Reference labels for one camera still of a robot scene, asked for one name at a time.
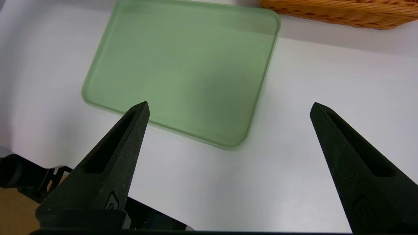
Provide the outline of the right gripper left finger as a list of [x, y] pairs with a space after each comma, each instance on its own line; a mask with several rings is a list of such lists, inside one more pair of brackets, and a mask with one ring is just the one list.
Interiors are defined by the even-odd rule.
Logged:
[[121, 230], [150, 110], [130, 108], [36, 210], [41, 230]]

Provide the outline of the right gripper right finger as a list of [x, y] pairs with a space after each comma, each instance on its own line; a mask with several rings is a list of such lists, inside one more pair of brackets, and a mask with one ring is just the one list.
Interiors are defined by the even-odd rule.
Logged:
[[418, 186], [334, 110], [310, 119], [353, 234], [418, 232]]

